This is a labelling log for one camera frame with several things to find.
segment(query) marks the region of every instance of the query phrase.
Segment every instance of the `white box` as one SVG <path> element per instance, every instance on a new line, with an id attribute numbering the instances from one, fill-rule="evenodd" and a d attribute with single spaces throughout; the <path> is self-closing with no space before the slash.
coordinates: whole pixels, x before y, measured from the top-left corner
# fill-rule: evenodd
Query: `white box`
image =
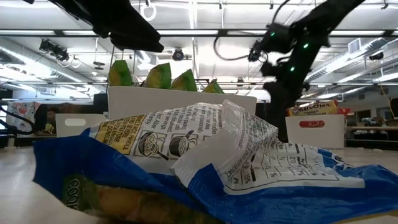
<path id="1" fill-rule="evenodd" d="M 121 119 L 195 103 L 222 104 L 224 100 L 229 100 L 248 110 L 249 113 L 256 114 L 257 98 L 252 96 L 114 86 L 108 90 L 109 119 Z"/>
<path id="2" fill-rule="evenodd" d="M 315 127 L 306 128 L 308 126 L 306 124 L 312 124 Z M 345 146 L 345 117 L 343 114 L 289 116 L 286 117 L 286 128 L 289 143 L 324 149 L 343 149 Z"/>

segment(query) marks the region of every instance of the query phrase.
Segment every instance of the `food packaging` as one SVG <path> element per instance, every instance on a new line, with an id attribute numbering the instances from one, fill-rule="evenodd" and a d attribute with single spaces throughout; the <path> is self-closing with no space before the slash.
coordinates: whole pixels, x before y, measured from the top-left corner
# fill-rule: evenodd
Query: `food packaging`
<path id="1" fill-rule="evenodd" d="M 172 90 L 184 90 L 184 91 L 198 91 L 197 85 L 195 83 L 195 78 L 193 77 L 192 69 L 187 70 L 177 77 L 171 86 Z"/>
<path id="2" fill-rule="evenodd" d="M 142 87 L 169 89 L 172 82 L 172 71 L 169 63 L 156 65 L 149 71 Z"/>
<path id="3" fill-rule="evenodd" d="M 116 60 L 109 71 L 110 86 L 131 86 L 130 69 L 125 60 Z"/>
<path id="4" fill-rule="evenodd" d="M 398 209 L 396 174 L 280 142 L 276 127 L 227 100 L 104 122 L 35 142 L 34 152 L 34 181 L 66 206 L 147 217 L 140 223 L 333 223 Z M 87 181 L 91 187 L 69 191 Z M 136 215 L 148 212 L 140 202 L 153 194 L 187 207 L 178 217 L 190 219 L 173 218 L 176 204 L 160 206 L 163 197 L 156 212 Z"/>
<path id="5" fill-rule="evenodd" d="M 335 100 L 331 100 L 329 102 L 313 103 L 303 107 L 295 106 L 289 108 L 289 116 L 326 115 L 338 113 L 339 109 Z"/>
<path id="6" fill-rule="evenodd" d="M 224 94 L 223 89 L 218 85 L 217 79 L 214 79 L 210 82 L 208 86 L 202 91 L 204 93 L 221 93 Z"/>

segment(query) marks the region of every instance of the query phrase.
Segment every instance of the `fluorescent light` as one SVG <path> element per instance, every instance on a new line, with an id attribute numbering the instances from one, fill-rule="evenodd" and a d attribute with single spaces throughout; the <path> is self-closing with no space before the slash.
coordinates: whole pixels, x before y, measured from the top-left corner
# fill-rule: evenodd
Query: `fluorescent light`
<path id="1" fill-rule="evenodd" d="M 381 35 L 383 30 L 334 30 L 330 35 Z"/>
<path id="2" fill-rule="evenodd" d="M 65 30 L 65 35 L 96 35 L 92 30 Z"/>
<path id="3" fill-rule="evenodd" d="M 310 83 L 310 85 L 333 85 L 333 83 Z"/>
<path id="4" fill-rule="evenodd" d="M 313 103 L 315 103 L 315 102 L 304 103 L 303 105 L 300 105 L 299 107 L 310 106 L 310 105 L 313 104 Z"/>
<path id="5" fill-rule="evenodd" d="M 22 90 L 36 91 L 34 88 L 27 86 L 27 85 L 23 85 L 23 84 L 21 84 L 21 85 L 7 84 L 7 85 L 14 87 L 14 88 L 20 88 Z"/>
<path id="6" fill-rule="evenodd" d="M 353 90 L 348 90 L 347 92 L 345 92 L 344 94 L 350 94 L 350 93 L 354 93 L 354 92 L 356 92 L 356 91 L 358 91 L 358 90 L 362 90 L 364 87 L 359 87 L 359 88 L 355 88 L 355 89 L 353 89 Z"/>
<path id="7" fill-rule="evenodd" d="M 361 76 L 361 74 L 350 75 L 350 76 L 348 76 L 346 78 L 343 78 L 343 79 L 339 80 L 338 82 L 339 83 L 348 82 L 348 81 L 354 80 L 355 78 L 358 78 L 360 76 Z"/>
<path id="8" fill-rule="evenodd" d="M 331 98 L 331 97 L 334 97 L 337 95 L 339 95 L 339 93 L 327 93 L 327 94 L 320 95 L 317 98 L 318 99 L 327 99 L 327 98 Z"/>
<path id="9" fill-rule="evenodd" d="M 337 83 L 338 86 L 371 86 L 372 83 Z"/>
<path id="10" fill-rule="evenodd" d="M 388 75 L 383 75 L 380 78 L 375 78 L 372 82 L 384 82 L 384 81 L 388 81 L 388 80 L 392 80 L 398 78 L 398 73 L 393 73 L 393 74 L 388 74 Z"/>
<path id="11" fill-rule="evenodd" d="M 0 30 L 0 35 L 55 35 L 53 30 Z"/>
<path id="12" fill-rule="evenodd" d="M 215 35 L 218 30 L 158 30 L 160 35 Z"/>

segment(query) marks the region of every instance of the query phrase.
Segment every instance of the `chip bag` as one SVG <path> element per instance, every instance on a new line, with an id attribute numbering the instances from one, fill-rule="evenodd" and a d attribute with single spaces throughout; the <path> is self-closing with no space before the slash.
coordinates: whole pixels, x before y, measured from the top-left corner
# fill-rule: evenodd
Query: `chip bag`
<path id="1" fill-rule="evenodd" d="M 340 111 L 336 103 L 337 102 L 335 100 L 331 100 L 329 102 L 313 103 L 303 107 L 295 106 L 289 108 L 289 116 L 339 114 Z"/>
<path id="2" fill-rule="evenodd" d="M 182 73 L 172 82 L 172 90 L 198 91 L 192 69 Z"/>
<path id="3" fill-rule="evenodd" d="M 142 87 L 169 89 L 172 82 L 172 71 L 169 63 L 156 65 L 148 74 Z"/>
<path id="4" fill-rule="evenodd" d="M 131 86 L 130 69 L 125 60 L 116 60 L 109 71 L 110 86 Z"/>
<path id="5" fill-rule="evenodd" d="M 223 89 L 218 85 L 217 79 L 214 79 L 210 82 L 208 86 L 202 91 L 204 93 L 222 93 L 224 94 Z"/>
<path id="6" fill-rule="evenodd" d="M 280 142 L 228 100 L 103 122 L 34 152 L 34 182 L 66 206 L 139 223 L 334 223 L 398 209 L 393 172 Z"/>

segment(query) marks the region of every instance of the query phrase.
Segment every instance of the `table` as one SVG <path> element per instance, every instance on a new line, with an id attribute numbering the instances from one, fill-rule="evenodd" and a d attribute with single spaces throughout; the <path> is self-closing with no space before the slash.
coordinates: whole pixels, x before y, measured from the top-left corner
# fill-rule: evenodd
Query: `table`
<path id="1" fill-rule="evenodd" d="M 354 166 L 382 164 L 398 173 L 396 151 L 346 148 L 333 152 Z M 65 207 L 54 196 L 32 182 L 34 172 L 35 159 L 31 147 L 0 149 L 0 223 L 115 223 Z M 398 218 L 383 216 L 355 223 L 398 223 Z"/>

